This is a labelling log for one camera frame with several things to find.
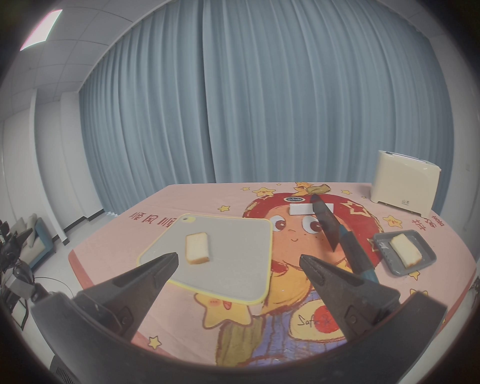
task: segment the blue curtain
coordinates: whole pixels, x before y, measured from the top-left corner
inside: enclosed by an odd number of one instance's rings
[[[378,150],[442,168],[453,119],[422,34],[374,0],[179,0],[81,90],[92,177],[123,212],[173,183],[371,182]]]

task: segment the cartoon tablecloth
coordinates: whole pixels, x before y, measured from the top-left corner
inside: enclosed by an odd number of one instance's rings
[[[403,302],[421,291],[448,306],[452,317],[476,271],[460,237],[434,212],[428,219],[370,201],[369,184],[243,183],[171,185],[105,225],[69,255],[83,288],[136,267],[141,254],[185,213],[270,219],[273,228],[270,290],[261,304],[245,306],[167,283],[133,343],[178,359],[222,366],[269,365],[322,353],[345,343],[342,332],[299,269],[310,254],[346,270],[341,246],[332,251],[312,215],[290,216],[290,203],[318,193],[352,230],[375,266],[381,284]],[[421,271],[397,277],[375,248],[373,235],[417,230],[437,255]]]

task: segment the cartoon face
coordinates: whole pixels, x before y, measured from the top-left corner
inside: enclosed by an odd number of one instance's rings
[[[302,254],[318,257],[331,264],[337,264],[345,258],[340,244],[332,251],[315,216],[290,216],[289,206],[283,205],[271,209],[266,218],[273,224],[273,260],[299,267]],[[343,220],[337,219],[348,229]]]

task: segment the sofa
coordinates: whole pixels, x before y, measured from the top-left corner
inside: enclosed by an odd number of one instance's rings
[[[45,223],[41,217],[37,218],[36,214],[33,214],[28,218],[27,224],[25,224],[22,217],[19,218],[10,228],[10,233],[20,234],[29,228],[32,228],[33,232],[22,245],[20,260],[27,263],[30,268],[33,269],[43,257],[53,253],[54,246],[52,237],[50,236]]]

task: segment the toaster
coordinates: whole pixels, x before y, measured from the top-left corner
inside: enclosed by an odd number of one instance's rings
[[[428,161],[379,151],[370,199],[428,218],[437,193],[441,169]]]

